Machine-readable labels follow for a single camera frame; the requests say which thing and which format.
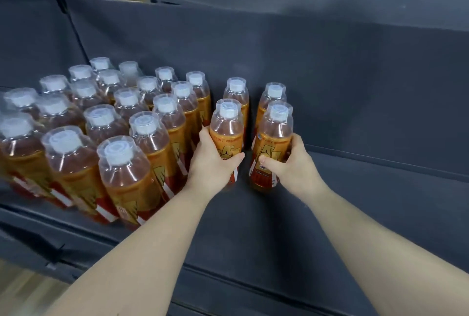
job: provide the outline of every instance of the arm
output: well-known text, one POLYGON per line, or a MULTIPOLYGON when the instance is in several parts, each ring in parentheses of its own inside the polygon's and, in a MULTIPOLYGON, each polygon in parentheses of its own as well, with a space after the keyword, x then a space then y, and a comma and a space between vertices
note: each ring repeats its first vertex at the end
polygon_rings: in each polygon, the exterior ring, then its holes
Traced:
POLYGON ((203 129, 184 189, 84 273, 46 315, 166 315, 205 207, 243 158, 222 160, 203 129))
POLYGON ((467 315, 469 275, 378 224, 321 179, 301 137, 286 163, 259 160, 309 206, 381 315, 467 315))

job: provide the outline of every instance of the right hand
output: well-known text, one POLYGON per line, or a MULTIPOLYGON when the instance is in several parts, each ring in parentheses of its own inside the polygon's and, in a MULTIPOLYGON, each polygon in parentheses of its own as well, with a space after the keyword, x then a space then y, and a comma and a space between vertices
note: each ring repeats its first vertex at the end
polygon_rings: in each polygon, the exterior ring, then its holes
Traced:
POLYGON ((327 188, 313 159, 304 148, 303 140, 295 133, 292 138, 292 151, 286 163, 263 155, 259 157, 259 161, 279 177, 285 189, 301 200, 327 188))

